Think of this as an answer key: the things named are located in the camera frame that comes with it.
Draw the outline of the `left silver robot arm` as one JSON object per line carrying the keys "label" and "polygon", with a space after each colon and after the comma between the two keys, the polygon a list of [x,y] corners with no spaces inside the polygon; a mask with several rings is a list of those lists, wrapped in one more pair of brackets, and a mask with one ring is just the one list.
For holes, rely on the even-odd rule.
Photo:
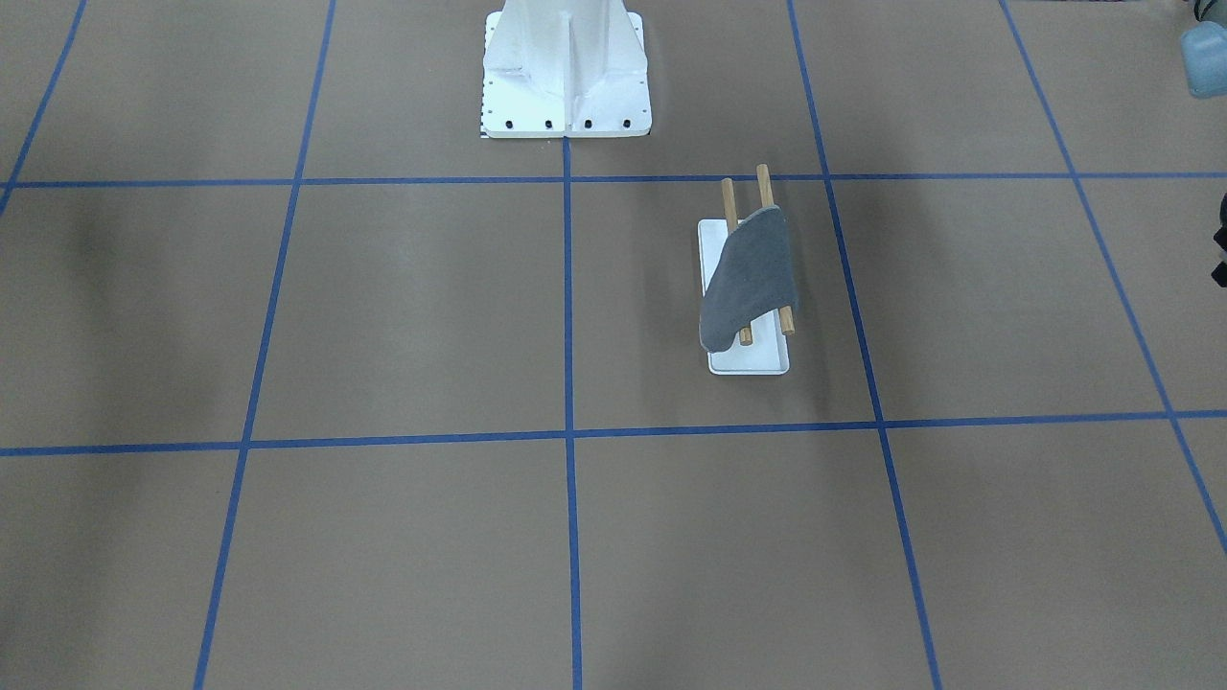
{"label": "left silver robot arm", "polygon": [[1226,1],[1191,1],[1195,25],[1180,36],[1189,92],[1209,99],[1226,93]]}

